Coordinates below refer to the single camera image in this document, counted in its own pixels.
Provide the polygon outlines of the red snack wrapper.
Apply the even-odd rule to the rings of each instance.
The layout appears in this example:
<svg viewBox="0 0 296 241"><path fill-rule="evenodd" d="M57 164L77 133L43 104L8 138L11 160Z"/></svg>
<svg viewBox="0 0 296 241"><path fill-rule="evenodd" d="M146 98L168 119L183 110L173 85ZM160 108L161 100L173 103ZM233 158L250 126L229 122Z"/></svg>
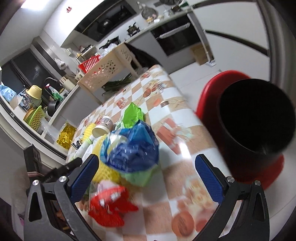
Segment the red snack wrapper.
<svg viewBox="0 0 296 241"><path fill-rule="evenodd" d="M122 227L124 215L138 211L130 201L129 190L110 180L102 180L90 198L88 215L103 227Z"/></svg>

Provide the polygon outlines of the paper cup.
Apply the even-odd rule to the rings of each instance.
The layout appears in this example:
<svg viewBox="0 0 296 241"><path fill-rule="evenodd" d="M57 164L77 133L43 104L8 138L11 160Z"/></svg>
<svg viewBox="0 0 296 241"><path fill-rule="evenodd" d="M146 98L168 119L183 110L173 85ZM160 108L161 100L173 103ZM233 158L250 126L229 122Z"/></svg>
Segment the paper cup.
<svg viewBox="0 0 296 241"><path fill-rule="evenodd" d="M113 130L113 121L109 116L103 116L98 125L92 130L92 135L95 138L107 135Z"/></svg>

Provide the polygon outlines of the blue plastic bag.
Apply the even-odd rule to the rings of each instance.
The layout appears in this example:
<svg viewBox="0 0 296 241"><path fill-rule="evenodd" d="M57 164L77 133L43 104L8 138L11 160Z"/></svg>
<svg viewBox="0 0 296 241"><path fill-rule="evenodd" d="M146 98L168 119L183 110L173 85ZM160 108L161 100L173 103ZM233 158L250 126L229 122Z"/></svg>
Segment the blue plastic bag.
<svg viewBox="0 0 296 241"><path fill-rule="evenodd" d="M151 126L139 120L131 128L109 133L100 157L107 166L121 173L145 171L159 163L159 141Z"/></svg>

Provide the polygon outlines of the green snack bag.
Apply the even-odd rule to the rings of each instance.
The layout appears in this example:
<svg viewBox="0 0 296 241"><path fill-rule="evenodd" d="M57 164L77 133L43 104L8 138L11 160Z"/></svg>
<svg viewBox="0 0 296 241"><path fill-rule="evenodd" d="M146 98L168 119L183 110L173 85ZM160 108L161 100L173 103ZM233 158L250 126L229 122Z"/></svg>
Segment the green snack bag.
<svg viewBox="0 0 296 241"><path fill-rule="evenodd" d="M139 120L144 120L142 109L133 102L129 104L122 117L122 123L125 128L133 127Z"/></svg>

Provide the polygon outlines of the gold foil bag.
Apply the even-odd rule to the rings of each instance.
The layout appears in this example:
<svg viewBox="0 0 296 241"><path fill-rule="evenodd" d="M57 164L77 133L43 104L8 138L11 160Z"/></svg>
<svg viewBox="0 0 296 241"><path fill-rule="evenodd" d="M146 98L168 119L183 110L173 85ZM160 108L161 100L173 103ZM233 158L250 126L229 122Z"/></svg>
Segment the gold foil bag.
<svg viewBox="0 0 296 241"><path fill-rule="evenodd" d="M60 131L56 143L59 144L64 149L69 150L72 144L74 134L76 132L76 128L71 125L69 122L66 122L63 127L62 131Z"/></svg>

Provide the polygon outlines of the light green bottle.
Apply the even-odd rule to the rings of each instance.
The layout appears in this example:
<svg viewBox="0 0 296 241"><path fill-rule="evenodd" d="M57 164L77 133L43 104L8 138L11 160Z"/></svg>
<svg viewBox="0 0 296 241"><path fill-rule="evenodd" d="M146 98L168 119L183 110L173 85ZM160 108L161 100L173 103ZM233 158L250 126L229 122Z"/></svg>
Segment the light green bottle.
<svg viewBox="0 0 296 241"><path fill-rule="evenodd" d="M79 147L78 150L76 150L76 152L74 153L74 155L70 158L70 162L72 162L73 160L75 160L76 158L82 158L83 155L85 154L86 150L88 149L88 147L93 144L93 141L95 140L95 137L93 136L93 134L91 134L83 143L82 145Z"/></svg>

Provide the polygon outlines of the green plastic basket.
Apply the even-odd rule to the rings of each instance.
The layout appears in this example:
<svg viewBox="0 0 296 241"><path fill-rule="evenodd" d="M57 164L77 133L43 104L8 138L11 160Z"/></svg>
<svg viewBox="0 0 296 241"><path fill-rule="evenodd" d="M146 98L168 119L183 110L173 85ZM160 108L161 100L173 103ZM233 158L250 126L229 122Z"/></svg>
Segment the green plastic basket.
<svg viewBox="0 0 296 241"><path fill-rule="evenodd" d="M40 105L36 109L29 109L23 120L28 124L29 127L37 132L41 125L40 119L44 117L45 113L42 109L42 106Z"/></svg>

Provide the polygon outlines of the yellow sponge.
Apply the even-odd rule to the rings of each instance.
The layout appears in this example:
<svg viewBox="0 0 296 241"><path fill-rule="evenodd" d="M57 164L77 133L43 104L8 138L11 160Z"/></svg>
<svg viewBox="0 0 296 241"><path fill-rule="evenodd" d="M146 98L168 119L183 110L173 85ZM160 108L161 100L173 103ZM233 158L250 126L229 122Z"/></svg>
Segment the yellow sponge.
<svg viewBox="0 0 296 241"><path fill-rule="evenodd" d="M93 128L96 124L91 123L84 131L83 142L92 134ZM103 135L101 137L95 138L93 144L91 144L88 149L86 150L85 154L82 157L82 161L86 161L86 159L91 155L94 154L99 159L99 166L98 169L92 179L93 182L99 183L103 180L112 181L113 183L119 184L120 183L120 174L108 167L100 157L101 147L103 145L104 140L106 139L107 135Z"/></svg>

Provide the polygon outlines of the green spray bottle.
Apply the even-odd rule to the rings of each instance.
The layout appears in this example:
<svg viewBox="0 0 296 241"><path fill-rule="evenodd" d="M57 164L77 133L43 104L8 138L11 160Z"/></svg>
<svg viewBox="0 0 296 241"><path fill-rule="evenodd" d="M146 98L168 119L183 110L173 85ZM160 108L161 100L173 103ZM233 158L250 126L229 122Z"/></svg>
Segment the green spray bottle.
<svg viewBox="0 0 296 241"><path fill-rule="evenodd" d="M60 96L60 93L55 88L53 88L49 83L46 85L46 88L51 92L53 99L59 100L59 101L63 100L63 97Z"/></svg>

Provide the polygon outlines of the green sponge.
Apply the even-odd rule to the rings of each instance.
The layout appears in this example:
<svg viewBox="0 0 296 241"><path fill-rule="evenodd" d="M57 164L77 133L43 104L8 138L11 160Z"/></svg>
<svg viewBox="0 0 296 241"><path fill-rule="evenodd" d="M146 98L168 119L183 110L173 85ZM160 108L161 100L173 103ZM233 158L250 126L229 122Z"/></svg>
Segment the green sponge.
<svg viewBox="0 0 296 241"><path fill-rule="evenodd" d="M159 165L153 165L145 171L137 171L130 173L120 173L121 178L125 179L128 183L137 187L144 187L148 184L153 174L158 170Z"/></svg>

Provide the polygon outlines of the red plastic basket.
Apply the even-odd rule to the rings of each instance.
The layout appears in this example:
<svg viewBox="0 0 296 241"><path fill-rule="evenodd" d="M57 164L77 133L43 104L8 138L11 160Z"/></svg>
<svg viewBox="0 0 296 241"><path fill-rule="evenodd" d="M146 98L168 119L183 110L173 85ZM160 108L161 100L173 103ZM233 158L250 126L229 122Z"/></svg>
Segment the red plastic basket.
<svg viewBox="0 0 296 241"><path fill-rule="evenodd" d="M99 58L100 55L93 56L83 63L79 64L78 67L80 68L80 70L83 71L84 74L86 74L92 67L96 65L96 63L99 61Z"/></svg>

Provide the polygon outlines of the green vegetables on chair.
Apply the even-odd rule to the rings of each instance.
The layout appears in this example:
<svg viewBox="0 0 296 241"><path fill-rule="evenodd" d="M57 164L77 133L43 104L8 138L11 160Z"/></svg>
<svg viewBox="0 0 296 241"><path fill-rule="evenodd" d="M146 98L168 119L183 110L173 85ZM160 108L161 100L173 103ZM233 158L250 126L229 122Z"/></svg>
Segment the green vegetables on chair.
<svg viewBox="0 0 296 241"><path fill-rule="evenodd" d="M103 85L102 89L107 92L118 92L126 85L130 84L133 81L133 76L131 74L126 75L126 77L116 80L116 81L109 81L105 85Z"/></svg>

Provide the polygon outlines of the black range hood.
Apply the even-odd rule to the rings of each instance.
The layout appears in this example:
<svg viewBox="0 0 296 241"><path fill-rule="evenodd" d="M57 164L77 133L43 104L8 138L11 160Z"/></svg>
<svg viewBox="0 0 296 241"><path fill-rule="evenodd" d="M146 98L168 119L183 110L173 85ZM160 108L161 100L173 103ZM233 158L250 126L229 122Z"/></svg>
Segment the black range hood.
<svg viewBox="0 0 296 241"><path fill-rule="evenodd" d="M103 1L75 27L75 30L99 42L134 15L136 11L127 1Z"/></svg>

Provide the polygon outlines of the cardboard box on floor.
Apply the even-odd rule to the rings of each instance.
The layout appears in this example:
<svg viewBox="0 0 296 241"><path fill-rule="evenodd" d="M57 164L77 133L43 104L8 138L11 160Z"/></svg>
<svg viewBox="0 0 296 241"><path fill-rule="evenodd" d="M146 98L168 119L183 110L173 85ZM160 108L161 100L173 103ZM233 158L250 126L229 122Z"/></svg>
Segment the cardboard box on floor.
<svg viewBox="0 0 296 241"><path fill-rule="evenodd" d="M195 59L195 61L199 64L199 65L203 65L206 62L208 62L208 58L205 52L205 49L202 45L202 43L193 45L191 48L191 53Z"/></svg>

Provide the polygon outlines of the black built-in oven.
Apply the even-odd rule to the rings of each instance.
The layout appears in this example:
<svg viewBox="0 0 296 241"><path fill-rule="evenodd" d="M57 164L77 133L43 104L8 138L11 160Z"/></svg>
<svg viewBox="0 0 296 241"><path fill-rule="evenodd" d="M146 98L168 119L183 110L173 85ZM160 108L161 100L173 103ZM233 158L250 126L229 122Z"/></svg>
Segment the black built-in oven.
<svg viewBox="0 0 296 241"><path fill-rule="evenodd" d="M187 15L162 24L151 33L167 56L201 42Z"/></svg>

